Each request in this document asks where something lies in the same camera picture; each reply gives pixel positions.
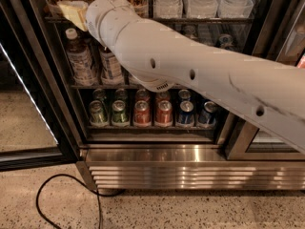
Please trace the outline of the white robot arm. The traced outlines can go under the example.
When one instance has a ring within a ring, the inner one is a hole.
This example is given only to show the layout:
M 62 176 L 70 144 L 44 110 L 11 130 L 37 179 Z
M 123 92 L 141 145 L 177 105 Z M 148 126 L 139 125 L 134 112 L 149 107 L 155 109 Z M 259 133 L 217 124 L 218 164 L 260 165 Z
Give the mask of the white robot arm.
M 58 6 L 150 91 L 180 84 L 305 152 L 304 69 L 197 43 L 140 17 L 127 0 Z

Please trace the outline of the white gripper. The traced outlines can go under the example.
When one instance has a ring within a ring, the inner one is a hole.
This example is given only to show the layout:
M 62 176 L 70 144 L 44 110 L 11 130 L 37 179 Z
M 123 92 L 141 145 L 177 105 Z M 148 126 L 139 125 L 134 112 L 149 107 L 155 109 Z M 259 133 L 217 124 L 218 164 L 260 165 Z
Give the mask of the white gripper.
M 103 46 L 113 46 L 119 32 L 133 19 L 127 0 L 58 1 L 63 16 L 81 31 L 89 33 Z

